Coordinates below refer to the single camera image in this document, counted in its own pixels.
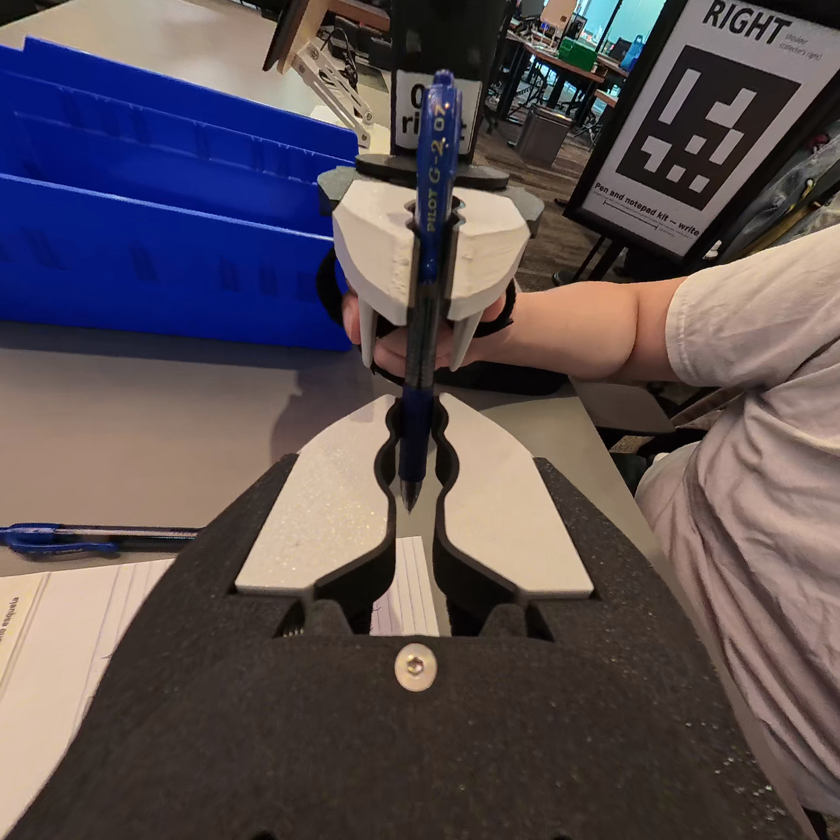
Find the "blue gel pen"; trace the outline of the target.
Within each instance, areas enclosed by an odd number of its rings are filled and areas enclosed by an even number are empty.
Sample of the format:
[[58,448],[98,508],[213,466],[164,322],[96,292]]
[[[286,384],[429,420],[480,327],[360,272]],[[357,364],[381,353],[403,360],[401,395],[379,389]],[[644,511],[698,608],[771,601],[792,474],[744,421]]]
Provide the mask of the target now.
[[28,560],[52,562],[82,556],[116,557],[124,553],[177,553],[200,529],[118,527],[50,522],[22,522],[1,527],[2,545]]
[[417,265],[406,332],[406,367],[400,400],[397,474],[407,512],[414,510],[426,475],[434,416],[434,371],[445,259],[452,238],[453,189],[459,157],[462,95],[451,70],[436,71],[421,106],[416,151],[413,231]]

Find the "grey waste bin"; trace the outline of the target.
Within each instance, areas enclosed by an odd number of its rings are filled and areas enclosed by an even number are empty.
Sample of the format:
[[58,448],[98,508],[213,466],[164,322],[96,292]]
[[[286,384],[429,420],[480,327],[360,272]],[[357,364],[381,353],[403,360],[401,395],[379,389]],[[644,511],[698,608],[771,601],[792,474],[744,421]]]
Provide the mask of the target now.
[[514,150],[524,163],[550,169],[574,122],[559,111],[531,107]]

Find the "person's right hand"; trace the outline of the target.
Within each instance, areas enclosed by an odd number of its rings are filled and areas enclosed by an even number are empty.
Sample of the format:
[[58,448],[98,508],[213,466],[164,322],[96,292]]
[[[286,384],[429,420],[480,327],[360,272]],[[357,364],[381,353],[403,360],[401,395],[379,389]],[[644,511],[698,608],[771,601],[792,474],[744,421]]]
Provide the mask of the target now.
[[[500,315],[506,304],[502,295],[489,306],[481,316],[482,322],[493,322]],[[352,344],[361,345],[361,315],[358,296],[352,286],[348,286],[342,297],[342,322],[344,331]],[[446,321],[438,329],[437,348],[435,351],[435,369],[449,367],[454,347],[454,331]],[[373,362],[389,375],[404,377],[406,372],[407,329],[398,328],[378,339],[374,346]]]

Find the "white lined notepad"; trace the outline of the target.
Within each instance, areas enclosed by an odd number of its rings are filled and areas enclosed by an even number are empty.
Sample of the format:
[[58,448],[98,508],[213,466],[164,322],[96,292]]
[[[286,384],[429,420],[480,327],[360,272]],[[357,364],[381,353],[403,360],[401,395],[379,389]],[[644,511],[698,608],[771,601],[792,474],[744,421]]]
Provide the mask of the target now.
[[124,635],[105,713],[125,733],[244,642],[270,639],[295,604],[332,599],[376,635],[439,635],[424,546],[385,526],[285,522],[256,536],[210,528],[179,557],[2,577],[2,798],[28,802],[61,761]]

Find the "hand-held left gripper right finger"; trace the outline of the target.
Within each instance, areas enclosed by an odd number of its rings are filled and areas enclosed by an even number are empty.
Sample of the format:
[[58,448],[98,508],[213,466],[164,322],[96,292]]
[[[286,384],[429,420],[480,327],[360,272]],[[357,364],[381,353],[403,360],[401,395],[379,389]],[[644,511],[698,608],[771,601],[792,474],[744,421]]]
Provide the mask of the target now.
[[594,585],[534,457],[450,394],[437,399],[434,578],[457,613],[584,600]]

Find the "person in white shirt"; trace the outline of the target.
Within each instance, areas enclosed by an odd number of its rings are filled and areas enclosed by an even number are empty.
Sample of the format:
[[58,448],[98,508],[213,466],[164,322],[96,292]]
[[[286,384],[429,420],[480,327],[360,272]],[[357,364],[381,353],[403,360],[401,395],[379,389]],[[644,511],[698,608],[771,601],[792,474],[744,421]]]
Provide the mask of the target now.
[[636,501],[803,806],[839,805],[839,233],[675,292],[668,360],[734,398]]

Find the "blue plastic bin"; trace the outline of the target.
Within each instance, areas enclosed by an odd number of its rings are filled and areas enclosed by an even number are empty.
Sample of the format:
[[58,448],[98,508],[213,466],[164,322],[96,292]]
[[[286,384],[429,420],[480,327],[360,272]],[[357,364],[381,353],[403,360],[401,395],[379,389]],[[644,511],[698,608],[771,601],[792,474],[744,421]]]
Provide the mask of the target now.
[[1,69],[2,320],[350,347],[316,275],[352,131],[37,38]]

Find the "wooden copy board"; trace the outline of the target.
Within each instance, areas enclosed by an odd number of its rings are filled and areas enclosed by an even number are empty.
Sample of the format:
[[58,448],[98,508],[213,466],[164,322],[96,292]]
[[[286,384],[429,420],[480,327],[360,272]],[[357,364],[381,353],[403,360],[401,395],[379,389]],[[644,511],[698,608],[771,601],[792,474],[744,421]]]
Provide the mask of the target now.
[[330,1],[266,1],[263,8],[276,18],[276,28],[262,66],[285,73],[298,54],[318,35]]

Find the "black framed marker sign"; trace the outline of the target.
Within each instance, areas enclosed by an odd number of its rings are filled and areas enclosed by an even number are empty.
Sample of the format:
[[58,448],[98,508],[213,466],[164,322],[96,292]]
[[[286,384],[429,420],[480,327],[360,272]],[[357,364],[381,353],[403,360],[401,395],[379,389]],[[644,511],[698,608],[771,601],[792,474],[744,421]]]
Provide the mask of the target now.
[[838,101],[838,2],[666,2],[564,215],[694,267]]

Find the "green box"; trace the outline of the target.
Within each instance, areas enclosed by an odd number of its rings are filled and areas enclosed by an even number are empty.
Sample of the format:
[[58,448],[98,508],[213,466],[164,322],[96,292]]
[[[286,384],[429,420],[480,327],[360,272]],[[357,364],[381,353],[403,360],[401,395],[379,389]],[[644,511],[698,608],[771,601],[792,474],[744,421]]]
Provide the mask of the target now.
[[594,72],[597,50],[585,40],[564,37],[558,47],[557,57],[566,64],[584,72]]

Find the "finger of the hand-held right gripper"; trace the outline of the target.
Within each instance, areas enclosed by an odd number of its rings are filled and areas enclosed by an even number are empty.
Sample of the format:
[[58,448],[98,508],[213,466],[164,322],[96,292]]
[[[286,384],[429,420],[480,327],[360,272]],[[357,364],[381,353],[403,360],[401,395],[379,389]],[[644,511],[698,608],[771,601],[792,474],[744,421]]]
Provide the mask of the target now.
[[371,368],[377,317],[403,327],[413,282],[415,193],[380,181],[353,181],[332,212],[336,256],[360,307],[361,355]]
[[453,248],[448,258],[446,319],[453,324],[449,369],[463,365],[485,310],[519,266],[531,230],[506,193],[455,189]]

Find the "person's right forearm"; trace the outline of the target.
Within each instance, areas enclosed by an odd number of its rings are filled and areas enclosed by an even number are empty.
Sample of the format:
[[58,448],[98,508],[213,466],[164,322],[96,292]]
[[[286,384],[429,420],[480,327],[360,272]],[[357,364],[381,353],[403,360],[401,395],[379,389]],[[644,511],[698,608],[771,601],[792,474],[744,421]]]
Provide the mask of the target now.
[[670,304],[685,278],[579,281],[518,296],[512,325],[480,339],[480,361],[587,382],[678,382],[666,347]]

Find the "white board stand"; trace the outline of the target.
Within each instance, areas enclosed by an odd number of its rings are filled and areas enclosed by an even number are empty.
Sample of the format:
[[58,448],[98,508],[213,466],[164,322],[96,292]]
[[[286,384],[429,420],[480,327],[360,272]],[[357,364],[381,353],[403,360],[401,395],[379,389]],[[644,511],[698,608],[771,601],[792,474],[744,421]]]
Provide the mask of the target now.
[[324,57],[314,40],[309,40],[299,49],[292,66],[340,123],[355,133],[360,149],[369,151],[375,124],[373,111],[331,61]]

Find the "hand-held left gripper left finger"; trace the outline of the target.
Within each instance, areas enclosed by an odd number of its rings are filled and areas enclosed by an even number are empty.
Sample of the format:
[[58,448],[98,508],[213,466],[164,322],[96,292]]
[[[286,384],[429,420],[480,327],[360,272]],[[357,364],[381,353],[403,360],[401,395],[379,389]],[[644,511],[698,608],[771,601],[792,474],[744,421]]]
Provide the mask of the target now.
[[238,594],[338,603],[353,621],[393,581],[396,398],[384,395],[305,444],[234,586]]

